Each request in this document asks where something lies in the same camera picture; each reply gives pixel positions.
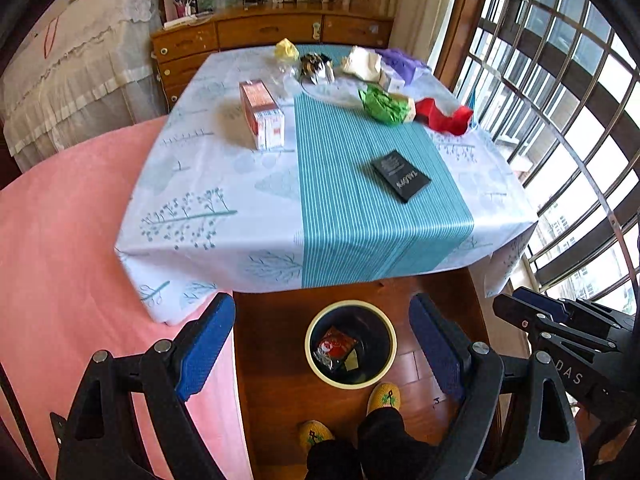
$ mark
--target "blue gripper pad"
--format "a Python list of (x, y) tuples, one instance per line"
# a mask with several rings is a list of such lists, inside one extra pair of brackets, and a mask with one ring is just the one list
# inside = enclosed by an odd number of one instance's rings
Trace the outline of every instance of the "blue gripper pad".
[(423, 303), (424, 298), (420, 296), (412, 297), (409, 302), (409, 324), (433, 370), (438, 386), (445, 394), (461, 402), (465, 397), (462, 363), (431, 318)]
[(544, 310), (556, 323), (566, 323), (569, 319), (569, 315), (564, 310), (562, 302), (553, 300), (544, 294), (538, 294), (524, 286), (519, 286), (513, 291), (512, 296), (516, 300), (524, 301), (540, 310)]
[(200, 319), (187, 323), (176, 337), (177, 347), (172, 355), (178, 375), (175, 392), (184, 402), (204, 386), (235, 319), (233, 298), (219, 292)]

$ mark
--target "screw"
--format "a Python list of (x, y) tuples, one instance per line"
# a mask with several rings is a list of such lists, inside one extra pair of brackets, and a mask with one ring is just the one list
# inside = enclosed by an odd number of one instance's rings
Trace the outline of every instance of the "screw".
[(487, 355), (489, 353), (489, 345), (487, 343), (483, 343), (482, 341), (476, 341), (471, 345), (471, 348), (474, 349), (474, 352), (480, 355)]
[(98, 350), (94, 356), (92, 357), (92, 359), (94, 360), (94, 363), (101, 363), (103, 361), (106, 361), (107, 357), (109, 356), (109, 354), (107, 354), (106, 350)]
[(551, 362), (551, 356), (542, 350), (540, 352), (536, 352), (536, 359), (543, 365), (548, 365)]
[(160, 341), (157, 341), (156, 344), (154, 345), (154, 350), (159, 354), (168, 352), (170, 348), (171, 348), (171, 341), (169, 341), (168, 339), (161, 339)]

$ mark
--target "bed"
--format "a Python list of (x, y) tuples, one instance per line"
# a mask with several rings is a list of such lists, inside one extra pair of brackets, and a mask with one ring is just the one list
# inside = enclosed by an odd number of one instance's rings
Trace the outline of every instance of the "bed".
[(22, 172), (166, 113), (150, 54), (158, 1), (75, 0), (14, 57), (0, 80), (0, 115)]

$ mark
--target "wooden dresser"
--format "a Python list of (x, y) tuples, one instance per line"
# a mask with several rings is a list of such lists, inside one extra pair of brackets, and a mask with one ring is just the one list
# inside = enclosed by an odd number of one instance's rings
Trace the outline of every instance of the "wooden dresser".
[(159, 75), (170, 107), (212, 52), (245, 46), (340, 43), (385, 48), (393, 18), (333, 10), (321, 4), (263, 5), (225, 9), (189, 25), (151, 36)]

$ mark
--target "red cloth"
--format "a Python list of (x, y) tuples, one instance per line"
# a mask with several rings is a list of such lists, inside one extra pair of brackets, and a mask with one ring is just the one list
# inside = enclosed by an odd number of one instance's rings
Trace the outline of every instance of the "red cloth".
[(436, 132), (449, 132), (460, 136), (464, 135), (469, 126), (469, 121), (474, 111), (466, 106), (460, 106), (451, 117), (443, 114), (436, 106), (435, 99), (424, 98), (415, 104), (415, 120), (426, 124)]

